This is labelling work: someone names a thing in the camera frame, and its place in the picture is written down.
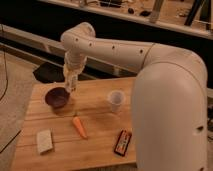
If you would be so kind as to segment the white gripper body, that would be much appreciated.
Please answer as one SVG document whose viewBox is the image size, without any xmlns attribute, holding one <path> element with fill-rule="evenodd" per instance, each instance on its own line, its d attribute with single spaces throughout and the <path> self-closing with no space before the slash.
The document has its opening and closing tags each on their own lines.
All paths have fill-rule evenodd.
<svg viewBox="0 0 213 171">
<path fill-rule="evenodd" d="M 86 65 L 85 55 L 66 53 L 64 57 L 63 74 L 66 78 L 71 75 L 79 75 Z"/>
</svg>

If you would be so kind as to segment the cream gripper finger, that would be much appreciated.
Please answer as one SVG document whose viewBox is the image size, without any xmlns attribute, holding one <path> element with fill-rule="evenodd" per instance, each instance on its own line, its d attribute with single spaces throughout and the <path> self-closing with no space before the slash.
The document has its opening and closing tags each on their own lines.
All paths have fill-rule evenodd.
<svg viewBox="0 0 213 171">
<path fill-rule="evenodd" d="M 78 75 L 75 75 L 73 76 L 73 79 L 72 79 L 72 91 L 76 90 L 77 83 L 78 83 Z"/>
<path fill-rule="evenodd" d="M 67 92 L 71 92 L 71 76 L 65 79 L 65 89 Z"/>
</svg>

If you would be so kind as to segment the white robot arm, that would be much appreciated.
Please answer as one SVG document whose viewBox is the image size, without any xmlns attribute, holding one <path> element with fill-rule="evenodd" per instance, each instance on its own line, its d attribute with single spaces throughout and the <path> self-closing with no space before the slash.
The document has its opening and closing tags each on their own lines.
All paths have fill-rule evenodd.
<svg viewBox="0 0 213 171">
<path fill-rule="evenodd" d="M 137 74 L 131 95 L 140 171 L 208 171 L 207 69 L 194 52 L 150 42 L 101 39 L 83 22 L 61 35 L 65 65 L 88 56 Z"/>
</svg>

